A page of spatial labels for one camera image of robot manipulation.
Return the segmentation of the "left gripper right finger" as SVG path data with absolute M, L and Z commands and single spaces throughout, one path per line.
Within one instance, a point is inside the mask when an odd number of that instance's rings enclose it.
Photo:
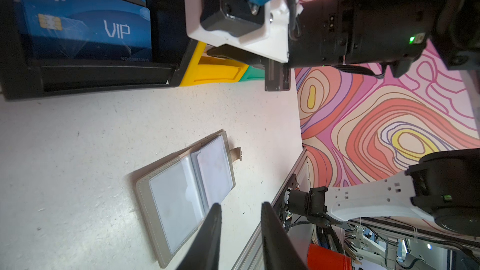
M 269 202 L 261 205 L 261 238 L 266 270 L 307 270 Z

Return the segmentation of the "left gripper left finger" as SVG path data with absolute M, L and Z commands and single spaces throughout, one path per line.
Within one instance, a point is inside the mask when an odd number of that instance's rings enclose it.
M 177 270 L 218 270 L 221 226 L 221 205 L 215 203 L 209 210 L 191 247 L 177 267 Z

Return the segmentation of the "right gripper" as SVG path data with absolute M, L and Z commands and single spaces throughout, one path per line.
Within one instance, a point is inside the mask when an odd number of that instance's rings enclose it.
M 431 32 L 431 0 L 316 0 L 297 18 L 300 35 L 289 41 L 288 62 L 280 63 L 230 45 L 209 56 L 265 71 L 266 91 L 290 90 L 291 69 L 332 66 L 345 73 L 374 76 L 363 65 L 391 69 L 399 78 L 422 54 Z

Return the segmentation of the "grey card holder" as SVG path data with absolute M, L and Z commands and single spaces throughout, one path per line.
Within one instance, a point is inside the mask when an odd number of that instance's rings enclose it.
M 234 161 L 222 129 L 162 158 L 136 180 L 134 192 L 161 268 L 195 234 L 212 206 L 235 188 Z

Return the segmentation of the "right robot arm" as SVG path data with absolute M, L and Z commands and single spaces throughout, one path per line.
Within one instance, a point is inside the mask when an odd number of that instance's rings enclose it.
M 410 218 L 480 234 L 480 0 L 300 0 L 291 17 L 313 187 L 285 207 L 318 226 Z

